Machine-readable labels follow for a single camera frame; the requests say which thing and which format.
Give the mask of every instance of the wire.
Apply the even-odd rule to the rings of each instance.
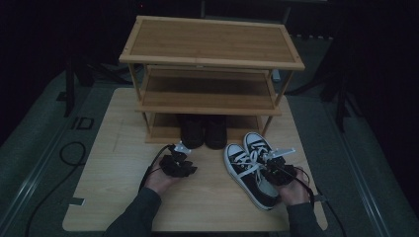
[[[294,168],[297,169],[297,170],[301,170],[305,174],[305,176],[307,177],[308,184],[310,184],[310,177],[308,176],[308,174],[305,171],[303,171],[302,169],[300,169],[299,167],[294,167]]]
[[[282,172],[286,173],[287,175],[289,175],[290,177],[292,177],[295,181],[299,182],[307,190],[308,196],[310,197],[311,206],[314,208],[314,193],[313,193],[313,190],[308,185],[306,185],[303,181],[301,181],[300,179],[298,179],[294,175],[290,174],[285,169],[281,168],[281,166],[277,165],[277,168],[279,170],[281,170]]]
[[[323,192],[316,186],[316,188],[317,188],[317,191],[323,196]],[[329,207],[329,209],[330,209],[330,211],[332,211],[332,214],[335,216],[335,219],[336,219],[336,221],[338,222],[338,224],[339,224],[339,227],[341,228],[341,230],[342,230],[342,234],[343,234],[343,236],[344,237],[346,237],[347,235],[346,235],[346,231],[345,231],[345,228],[344,228],[344,226],[343,226],[343,224],[342,224],[342,222],[341,222],[341,220],[339,219],[339,217],[338,217],[338,215],[336,214],[336,212],[335,212],[335,210],[332,208],[332,205],[330,205],[330,203],[329,203],[329,201],[327,200],[327,201],[325,201],[326,202],[326,204],[327,204],[327,206]]]
[[[161,149],[160,149],[160,151],[157,153],[156,157],[154,157],[154,160],[151,162],[151,165],[150,165],[150,166],[148,166],[147,170],[145,171],[144,176],[142,177],[141,183],[139,184],[139,189],[138,189],[138,191],[140,191],[140,190],[144,187],[144,185],[145,185],[145,181],[147,180],[148,176],[149,176],[151,173],[153,173],[153,172],[155,172],[155,171],[157,171],[157,170],[158,170],[158,169],[156,169],[156,170],[151,171],[151,169],[152,169],[152,168],[153,168],[153,166],[154,166],[154,163],[156,163],[156,161],[157,161],[157,159],[160,157],[161,153],[163,153],[163,151],[164,151],[164,150],[166,150],[167,148],[169,148],[170,146],[172,146],[172,145],[165,145],[163,148],[161,148]]]
[[[63,150],[66,147],[68,147],[70,145],[73,145],[73,144],[78,144],[83,149],[83,153],[82,153],[79,161],[77,163],[75,163],[75,164],[65,161],[65,159],[64,159],[64,157],[62,155]],[[34,211],[31,213],[31,216],[30,216],[30,218],[28,220],[28,223],[27,223],[27,227],[26,227],[26,230],[25,230],[25,236],[26,237],[29,237],[29,232],[31,230],[32,221],[34,220],[35,215],[37,214],[38,210],[41,208],[41,206],[43,205],[43,203],[52,195],[52,193],[54,193],[77,170],[77,168],[79,166],[83,166],[84,164],[86,164],[85,162],[82,162],[85,156],[86,156],[86,146],[83,143],[79,142],[79,141],[73,141],[73,142],[70,142],[70,143],[64,145],[63,147],[61,147],[61,149],[59,151],[59,158],[65,164],[67,164],[69,166],[72,166],[74,168],[35,207]]]

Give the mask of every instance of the wooden board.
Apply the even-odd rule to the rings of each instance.
[[[150,67],[141,85],[142,112],[279,116],[268,71]]]
[[[144,16],[120,62],[304,69],[284,25]]]
[[[266,138],[273,147],[295,148],[288,163],[301,166],[314,181],[299,140],[286,98],[283,115],[274,118]],[[146,144],[146,127],[137,110],[135,90],[115,91],[92,147],[75,198],[84,205],[71,205],[63,220],[67,231],[103,231],[134,199],[142,176],[165,144]],[[154,231],[282,231],[288,230],[286,208],[258,209],[227,174],[223,150],[205,146],[193,150],[188,159],[197,172],[172,187],[154,219]],[[320,226],[327,220],[320,203],[315,205]]]

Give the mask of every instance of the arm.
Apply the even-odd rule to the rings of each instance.
[[[133,202],[106,230],[105,237],[150,236],[154,216],[161,204],[161,196],[180,178],[164,174],[157,161]]]
[[[303,179],[302,170],[296,169],[296,177],[308,185]],[[292,237],[325,236],[309,203],[308,192],[299,182],[292,181],[287,186],[276,189],[287,206]]]
[[[106,230],[104,236],[150,236],[152,221],[161,204],[160,196],[143,188],[133,202]]]

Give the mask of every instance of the bamboo shelf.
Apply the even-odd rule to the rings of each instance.
[[[283,25],[143,16],[120,62],[129,66],[152,143],[179,141],[175,114],[227,115],[229,142],[249,131],[264,135],[281,115],[293,72],[304,69]],[[144,65],[141,84],[135,63]],[[273,69],[289,71],[278,94]]]

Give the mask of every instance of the hand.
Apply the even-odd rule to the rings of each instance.
[[[162,196],[172,185],[178,183],[182,178],[175,178],[164,174],[159,165],[161,157],[157,159],[151,172],[145,181],[144,186]]]
[[[298,167],[298,169],[295,170],[296,178],[303,181],[308,186],[308,182],[303,178],[302,168]],[[275,186],[275,188],[285,205],[296,205],[309,202],[307,190],[296,180],[293,180],[286,186]]]

